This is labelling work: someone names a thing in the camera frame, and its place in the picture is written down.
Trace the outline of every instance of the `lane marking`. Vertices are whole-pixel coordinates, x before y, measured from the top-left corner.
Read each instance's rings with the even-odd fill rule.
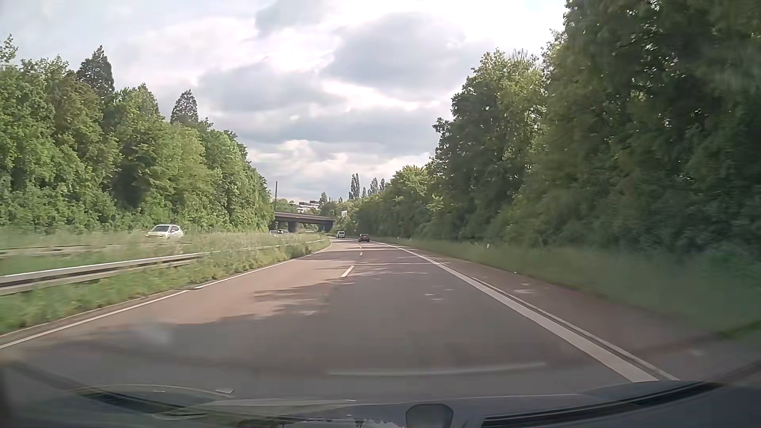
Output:
[[[574,347],[585,352],[587,355],[596,359],[600,363],[603,363],[609,369],[612,369],[614,372],[617,372],[618,374],[620,374],[621,376],[627,378],[628,380],[632,382],[648,382],[648,381],[659,380],[655,376],[651,375],[645,370],[640,369],[634,364],[631,364],[630,362],[626,361],[620,356],[617,356],[616,354],[608,350],[605,350],[603,347],[593,343],[591,340],[585,337],[582,337],[580,334],[577,334],[566,327],[563,327],[561,324],[557,322],[554,322],[552,319],[546,317],[542,313],[539,313],[538,311],[534,311],[528,308],[527,306],[522,305],[521,303],[517,301],[517,298],[514,298],[513,296],[508,297],[507,295],[501,292],[497,292],[491,286],[485,286],[483,285],[483,283],[480,283],[476,281],[475,279],[465,276],[462,273],[459,273],[456,270],[450,268],[449,266],[446,266],[442,263],[437,262],[436,260],[431,259],[430,257],[417,254],[406,248],[397,247],[396,245],[391,245],[391,244],[386,244],[386,245],[400,249],[402,251],[406,251],[410,254],[414,254],[415,256],[420,257],[423,260],[426,260],[429,263],[434,264],[440,267],[441,269],[449,272],[450,274],[456,276],[457,278],[460,278],[461,280],[475,287],[479,291],[484,292],[485,294],[489,295],[490,297],[502,303],[503,305],[516,311],[518,314],[521,314],[524,317],[530,319],[531,321],[537,323],[539,326],[544,327],[549,332],[555,334],[557,337],[560,337],[561,339],[570,343]],[[570,323],[568,323],[567,321],[564,321],[563,324],[569,325]]]
[[[550,314],[549,312],[545,311],[544,309],[542,309],[542,308],[539,308],[539,307],[537,307],[537,306],[535,306],[535,305],[532,305],[531,303],[529,303],[529,302],[526,302],[525,300],[521,299],[520,297],[517,297],[517,296],[511,295],[511,294],[507,293],[506,291],[504,291],[504,290],[501,290],[501,289],[499,289],[499,288],[497,288],[497,287],[493,286],[492,284],[488,284],[488,283],[485,283],[485,282],[483,282],[483,281],[482,281],[482,280],[480,280],[480,279],[476,279],[476,281],[480,282],[481,284],[483,284],[483,285],[485,285],[485,286],[491,287],[491,288],[492,288],[492,289],[494,289],[495,291],[497,291],[497,292],[500,292],[500,293],[502,293],[502,294],[506,295],[506,296],[507,296],[507,297],[509,297],[509,298],[512,298],[512,299],[514,299],[514,300],[518,300],[520,303],[523,303],[524,305],[526,305],[526,306],[529,306],[529,307],[533,308],[533,310],[535,310],[535,311],[538,311],[538,312],[541,312],[541,313],[543,313],[544,315],[546,315],[546,316],[548,316],[548,317],[552,318],[552,319],[553,319],[553,320],[555,320],[555,321],[558,321],[558,322],[559,322],[559,323],[561,323],[561,324],[564,324],[566,327],[569,327],[569,328],[571,328],[572,330],[576,330],[577,332],[579,332],[579,333],[583,334],[584,336],[587,336],[587,337],[591,337],[592,339],[596,340],[597,342],[600,342],[600,343],[602,343],[602,344],[603,344],[603,345],[605,345],[606,347],[609,347],[610,349],[612,349],[612,350],[615,350],[617,353],[620,353],[620,354],[622,354],[622,355],[626,356],[627,358],[633,359],[633,360],[634,360],[634,361],[636,361],[638,364],[640,364],[640,365],[642,365],[642,366],[645,366],[645,367],[647,367],[648,369],[652,370],[653,372],[656,372],[656,373],[658,373],[659,375],[662,375],[663,377],[665,377],[665,378],[667,378],[667,379],[670,379],[670,380],[672,380],[672,381],[678,381],[678,380],[680,380],[680,379],[679,379],[679,378],[677,378],[676,376],[674,376],[674,375],[671,375],[671,374],[669,374],[669,373],[666,373],[666,372],[664,372],[663,370],[659,369],[659,368],[658,368],[658,367],[656,367],[656,366],[653,366],[652,364],[648,363],[647,361],[644,361],[643,359],[641,359],[641,358],[639,358],[638,356],[636,356],[636,355],[634,355],[634,354],[630,353],[629,351],[627,351],[627,350],[624,350],[624,349],[622,349],[622,348],[619,348],[619,347],[617,347],[616,345],[612,344],[611,342],[608,342],[607,340],[604,340],[604,339],[602,339],[602,338],[600,338],[600,337],[597,337],[597,336],[595,336],[594,334],[592,334],[592,333],[590,333],[590,332],[588,332],[588,331],[584,330],[584,329],[583,329],[583,328],[581,328],[581,327],[576,327],[575,325],[571,324],[570,322],[568,322],[568,321],[566,321],[566,320],[564,320],[564,319],[562,319],[562,318],[560,318],[560,317],[558,317],[558,316],[555,316],[555,315],[553,315],[553,314]]]
[[[260,267],[259,269],[250,270],[250,271],[248,271],[248,272],[239,273],[239,274],[237,274],[237,275],[229,276],[229,277],[227,277],[227,278],[223,278],[223,279],[220,279],[220,280],[214,281],[213,283],[209,283],[209,284],[206,284],[206,285],[204,285],[204,286],[210,286],[210,285],[213,285],[213,284],[221,283],[221,282],[223,282],[223,281],[227,281],[228,279],[238,278],[239,276],[247,275],[248,273],[254,273],[254,272],[258,272],[258,271],[260,271],[260,270],[264,270],[264,269],[266,269],[266,268],[268,268],[268,267],[274,267],[274,266],[277,266],[277,265],[279,265],[279,264],[287,263],[287,262],[289,262],[289,261],[293,261],[293,260],[299,260],[299,259],[302,259],[302,258],[305,258],[305,257],[313,256],[313,255],[315,255],[315,254],[319,254],[319,253],[321,253],[321,252],[323,252],[323,251],[327,250],[327,249],[328,249],[328,248],[330,248],[332,245],[333,245],[333,243],[332,243],[332,242],[330,242],[330,243],[328,244],[328,246],[327,246],[327,247],[323,248],[322,250],[319,250],[319,251],[315,251],[315,252],[314,252],[314,253],[312,253],[312,254],[307,254],[307,255],[305,255],[305,256],[302,256],[302,257],[297,257],[297,258],[295,258],[295,259],[290,259],[290,260],[286,260],[286,261],[282,261],[282,262],[280,262],[280,263],[277,263],[277,264],[271,264],[271,265],[269,265],[269,266]],[[22,337],[21,339],[17,339],[17,340],[14,340],[14,341],[12,341],[12,342],[8,342],[8,343],[5,343],[5,344],[2,344],[2,345],[0,345],[0,350],[3,350],[3,349],[5,349],[5,348],[9,348],[9,347],[12,347],[12,346],[14,346],[14,345],[18,345],[19,343],[24,343],[24,342],[27,342],[27,341],[29,341],[29,340],[32,340],[32,339],[37,339],[38,337],[46,336],[46,335],[48,335],[48,334],[53,334],[53,333],[56,333],[56,332],[58,332],[58,331],[61,331],[61,330],[66,330],[67,328],[76,327],[76,326],[78,326],[78,325],[82,325],[82,324],[88,323],[88,322],[90,322],[90,321],[96,321],[96,320],[99,320],[99,319],[101,319],[101,318],[109,317],[109,316],[111,316],[111,315],[120,314],[120,313],[122,313],[122,312],[125,312],[125,311],[128,311],[128,310],[130,310],[130,309],[140,308],[141,306],[150,305],[151,303],[160,302],[160,301],[162,301],[162,300],[164,300],[164,299],[169,299],[170,297],[174,297],[174,296],[176,296],[176,295],[185,294],[186,292],[191,292],[192,290],[193,290],[193,289],[182,290],[182,291],[179,291],[179,292],[175,292],[175,293],[173,293],[173,294],[170,294],[170,295],[165,295],[164,297],[160,297],[160,298],[158,298],[158,299],[153,299],[153,300],[150,300],[150,301],[148,301],[148,302],[138,303],[137,305],[128,306],[128,307],[126,307],[126,308],[121,308],[121,309],[119,309],[119,310],[116,310],[116,311],[107,312],[107,313],[105,313],[105,314],[97,315],[97,316],[94,316],[94,317],[92,317],[92,318],[85,318],[84,320],[80,320],[80,321],[77,321],[77,322],[74,322],[74,323],[71,323],[71,324],[62,325],[61,327],[56,327],[56,328],[53,328],[53,329],[51,329],[51,330],[42,331],[42,332],[39,332],[39,333],[37,333],[37,334],[32,334],[31,336]]]
[[[431,375],[464,375],[471,373],[507,372],[510,370],[538,369],[546,367],[544,361],[536,363],[505,364],[503,366],[481,367],[447,367],[442,369],[362,369],[362,370],[329,370],[329,375],[335,376],[431,376]]]
[[[427,264],[427,263],[363,263],[362,266],[402,266],[409,264]]]
[[[354,269],[354,265],[349,266],[349,268],[343,274],[341,274],[341,277],[346,278],[346,275],[348,275],[349,272],[352,271],[352,269]]]

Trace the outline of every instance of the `overpass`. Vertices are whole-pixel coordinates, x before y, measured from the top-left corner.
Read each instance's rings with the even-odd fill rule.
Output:
[[[310,214],[299,214],[297,212],[276,212],[275,222],[269,227],[270,230],[277,228],[277,223],[288,223],[288,231],[293,233],[298,230],[298,223],[309,223],[311,225],[319,225],[320,230],[330,232],[333,228],[333,222],[335,220],[330,217],[312,216]]]

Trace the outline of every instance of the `tall grass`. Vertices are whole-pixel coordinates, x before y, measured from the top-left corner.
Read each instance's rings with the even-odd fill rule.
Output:
[[[731,336],[761,327],[761,263],[733,248],[676,257],[590,248],[520,248],[386,238],[615,302],[676,316]]]
[[[315,234],[273,236],[269,233],[231,232],[188,234],[179,239],[164,240],[148,238],[145,236],[145,232],[81,234],[57,232],[43,235],[23,234],[13,229],[0,228],[0,248],[58,247],[63,245],[92,247],[89,251],[74,254],[62,251],[58,255],[6,256],[0,258],[0,275],[200,251],[298,243],[313,241],[314,239],[317,239]]]
[[[194,237],[191,250],[218,251],[191,264],[126,273],[87,283],[65,284],[0,296],[0,334],[54,321],[126,300],[194,286],[325,248],[329,242],[315,235],[294,235],[278,248],[242,251],[241,248],[280,244],[268,234],[210,234]]]

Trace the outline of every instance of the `asphalt road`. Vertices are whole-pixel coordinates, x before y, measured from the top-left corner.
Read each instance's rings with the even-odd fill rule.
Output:
[[[86,385],[395,400],[708,378],[758,357],[655,315],[527,281],[338,240],[0,353]],[[56,393],[21,375],[8,381],[14,401]]]

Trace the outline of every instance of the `white dashed line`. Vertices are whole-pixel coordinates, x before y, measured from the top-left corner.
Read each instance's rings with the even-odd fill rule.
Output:
[[[349,272],[352,271],[352,269],[354,269],[354,265],[349,266],[349,268],[341,275],[341,277],[346,278],[346,275],[348,275]]]

